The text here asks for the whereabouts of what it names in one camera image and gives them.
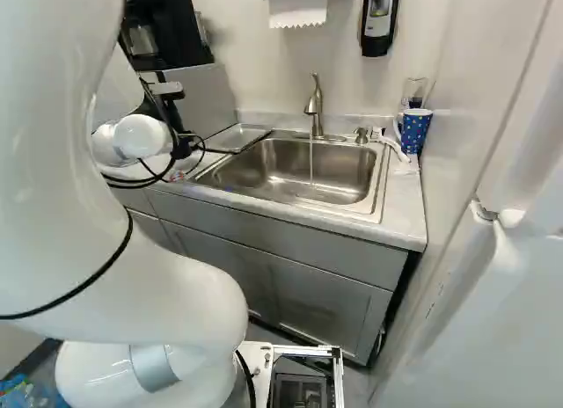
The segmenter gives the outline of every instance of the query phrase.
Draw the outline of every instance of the cabinet door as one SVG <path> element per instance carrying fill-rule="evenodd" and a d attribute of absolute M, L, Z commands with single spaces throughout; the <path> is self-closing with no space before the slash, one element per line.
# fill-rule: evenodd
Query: cabinet door
<path fill-rule="evenodd" d="M 259 251 L 173 223 L 163 224 L 186 256 L 218 267 L 237 281 L 253 315 L 276 322 L 272 274 Z"/>
<path fill-rule="evenodd" d="M 274 285 L 284 329 L 367 362 L 391 292 L 285 259 L 274 264 Z"/>
<path fill-rule="evenodd" d="M 166 250 L 178 252 L 174 242 L 168 237 L 162 223 L 156 217 L 135 210 L 129 210 L 129 213 L 147 237 Z"/>

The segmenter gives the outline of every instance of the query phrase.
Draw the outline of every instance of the blue cup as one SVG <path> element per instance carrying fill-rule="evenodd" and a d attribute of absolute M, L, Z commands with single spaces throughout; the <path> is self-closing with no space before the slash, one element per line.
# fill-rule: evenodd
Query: blue cup
<path fill-rule="evenodd" d="M 406 109 L 403 114 L 402 131 L 399 131 L 396 121 L 393 123 L 395 135 L 399 139 L 404 153 L 407 155 L 420 153 L 433 114 L 428 109 Z"/>

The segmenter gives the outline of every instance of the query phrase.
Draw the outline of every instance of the cabinet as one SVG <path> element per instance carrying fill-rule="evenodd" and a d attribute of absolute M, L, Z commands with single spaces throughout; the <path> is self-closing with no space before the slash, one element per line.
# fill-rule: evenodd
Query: cabinet
<path fill-rule="evenodd" d="M 272 268 L 282 328 L 367 361 L 391 292 L 282 258 Z M 365 333 L 373 339 L 360 347 Z"/>
<path fill-rule="evenodd" d="M 147 190 L 160 219 L 348 278 L 394 290 L 407 251 L 242 210 Z"/>
<path fill-rule="evenodd" d="M 131 209 L 128 209 L 128 212 L 147 237 L 166 250 L 178 252 L 175 243 L 168 237 L 165 228 L 156 217 L 145 215 Z"/>
<path fill-rule="evenodd" d="M 188 257 L 229 273 L 263 320 L 341 346 L 348 358 L 367 362 L 391 292 L 195 229 L 163 225 Z"/>
<path fill-rule="evenodd" d="M 166 221 L 163 224 L 184 255 L 218 267 L 237 281 L 253 315 L 276 322 L 272 272 L 264 254 L 193 229 Z"/>

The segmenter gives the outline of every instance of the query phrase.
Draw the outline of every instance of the sink basin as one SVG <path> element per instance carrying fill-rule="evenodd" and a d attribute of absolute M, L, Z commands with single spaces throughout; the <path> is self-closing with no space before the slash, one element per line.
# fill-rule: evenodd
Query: sink basin
<path fill-rule="evenodd" d="M 310 142 L 274 132 L 207 169 L 195 182 L 263 200 L 371 214 L 381 153 L 353 143 Z"/>

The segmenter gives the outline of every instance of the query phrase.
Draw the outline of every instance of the countertop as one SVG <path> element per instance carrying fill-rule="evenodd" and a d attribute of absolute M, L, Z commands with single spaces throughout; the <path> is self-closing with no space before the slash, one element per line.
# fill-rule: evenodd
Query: countertop
<path fill-rule="evenodd" d="M 189 170 L 197 163 L 200 156 L 201 152 L 195 151 L 188 159 L 178 161 L 172 172 Z M 217 153 L 206 153 L 201 164 L 190 174 L 190 177 L 197 175 L 223 157 L 224 155 Z M 162 171 L 169 160 L 168 155 L 161 155 L 147 159 L 146 162 L 153 171 Z M 416 156 L 411 156 L 411 161 L 410 164 L 403 164 L 398 160 L 397 155 L 393 151 L 391 152 L 381 223 L 370 222 L 369 219 L 362 220 L 346 215 L 325 213 L 321 211 L 322 208 L 312 210 L 275 201 L 260 200 L 189 182 L 170 184 L 161 182 L 151 188 L 286 222 L 422 252 L 427 243 L 427 230 L 419 163 Z M 127 168 L 104 167 L 103 171 L 128 179 L 147 178 L 148 173 L 140 164 Z"/>

